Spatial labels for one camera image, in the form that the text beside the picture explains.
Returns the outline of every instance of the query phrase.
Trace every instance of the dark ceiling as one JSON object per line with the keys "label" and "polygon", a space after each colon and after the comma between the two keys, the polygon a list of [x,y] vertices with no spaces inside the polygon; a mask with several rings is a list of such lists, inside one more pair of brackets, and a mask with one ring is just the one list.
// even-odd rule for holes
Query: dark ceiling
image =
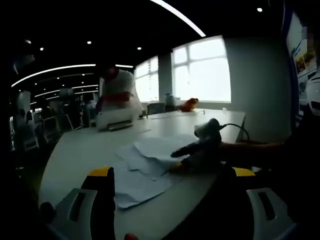
{"label": "dark ceiling", "polygon": [[[282,3],[276,0],[165,0],[195,23],[207,37],[279,38]],[[28,75],[62,66],[95,64],[112,58],[136,66],[170,49],[201,37],[177,16],[150,0],[117,0],[79,4],[46,2],[20,5],[14,11],[14,55],[32,54],[35,61],[19,71],[15,83]],[[28,90],[31,101],[43,92],[98,84],[93,67],[51,71],[12,88]]]}

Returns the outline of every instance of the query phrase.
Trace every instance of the black cable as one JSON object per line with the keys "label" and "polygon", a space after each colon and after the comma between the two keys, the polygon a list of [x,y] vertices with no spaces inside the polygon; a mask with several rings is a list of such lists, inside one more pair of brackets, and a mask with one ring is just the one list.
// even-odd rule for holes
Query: black cable
{"label": "black cable", "polygon": [[239,125],[237,125],[237,124],[227,123],[227,124],[222,125],[222,126],[221,126],[221,129],[223,129],[224,127],[226,127],[226,126],[228,126],[228,125],[236,126],[236,127],[240,128],[240,129],[242,129],[242,130],[245,132],[245,134],[246,134],[247,140],[250,140],[250,136],[249,136],[249,133],[247,132],[247,130],[245,130],[244,127],[239,126]]}

